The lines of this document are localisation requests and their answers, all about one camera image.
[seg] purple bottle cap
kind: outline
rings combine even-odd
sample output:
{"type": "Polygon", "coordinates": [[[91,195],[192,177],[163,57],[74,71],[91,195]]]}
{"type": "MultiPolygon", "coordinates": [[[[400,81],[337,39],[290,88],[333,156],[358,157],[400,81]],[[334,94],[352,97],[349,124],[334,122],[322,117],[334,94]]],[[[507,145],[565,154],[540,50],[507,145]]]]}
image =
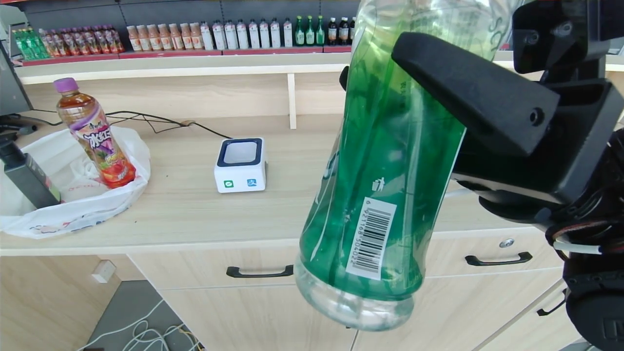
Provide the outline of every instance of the purple bottle cap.
{"type": "Polygon", "coordinates": [[[57,79],[54,82],[54,88],[56,88],[57,92],[67,92],[78,90],[78,83],[74,80],[74,78],[61,78],[57,79]]]}

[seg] barcode label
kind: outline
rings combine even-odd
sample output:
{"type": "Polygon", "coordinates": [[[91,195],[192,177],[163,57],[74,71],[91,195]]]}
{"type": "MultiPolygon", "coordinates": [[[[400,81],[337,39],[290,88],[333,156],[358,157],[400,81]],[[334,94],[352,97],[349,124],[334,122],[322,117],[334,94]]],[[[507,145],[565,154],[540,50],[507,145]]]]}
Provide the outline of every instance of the barcode label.
{"type": "Polygon", "coordinates": [[[381,280],[381,264],[384,260],[394,211],[396,211],[394,204],[370,197],[364,198],[356,234],[351,245],[347,273],[381,280]]]}

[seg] power outlet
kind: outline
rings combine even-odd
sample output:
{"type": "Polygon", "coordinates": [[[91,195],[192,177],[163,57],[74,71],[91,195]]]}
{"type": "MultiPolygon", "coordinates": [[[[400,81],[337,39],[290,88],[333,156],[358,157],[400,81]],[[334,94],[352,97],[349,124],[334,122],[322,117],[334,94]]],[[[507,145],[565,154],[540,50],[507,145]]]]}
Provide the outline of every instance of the power outlet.
{"type": "Polygon", "coordinates": [[[100,283],[108,283],[115,274],[115,265],[109,260],[101,260],[91,275],[100,283]]]}

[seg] keyhole lock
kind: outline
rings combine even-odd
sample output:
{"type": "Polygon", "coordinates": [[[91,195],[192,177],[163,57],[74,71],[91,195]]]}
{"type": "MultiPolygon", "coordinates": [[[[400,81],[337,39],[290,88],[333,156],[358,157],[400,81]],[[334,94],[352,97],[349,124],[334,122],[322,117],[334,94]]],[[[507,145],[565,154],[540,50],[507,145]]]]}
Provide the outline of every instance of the keyhole lock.
{"type": "Polygon", "coordinates": [[[501,241],[500,244],[499,244],[499,247],[501,247],[501,248],[510,247],[513,244],[514,244],[514,240],[513,239],[507,239],[507,240],[501,241]]]}

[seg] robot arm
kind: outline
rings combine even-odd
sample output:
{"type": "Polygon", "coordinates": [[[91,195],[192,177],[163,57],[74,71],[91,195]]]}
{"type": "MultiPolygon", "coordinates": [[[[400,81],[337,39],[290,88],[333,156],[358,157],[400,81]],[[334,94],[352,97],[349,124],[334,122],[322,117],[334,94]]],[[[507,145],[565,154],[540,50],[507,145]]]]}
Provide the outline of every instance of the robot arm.
{"type": "Polygon", "coordinates": [[[603,351],[624,349],[624,98],[605,79],[622,36],[624,1],[538,0],[514,13],[513,48],[515,70],[544,71],[539,82],[427,34],[403,33],[392,53],[467,128],[451,177],[545,232],[568,316],[603,351]]]}

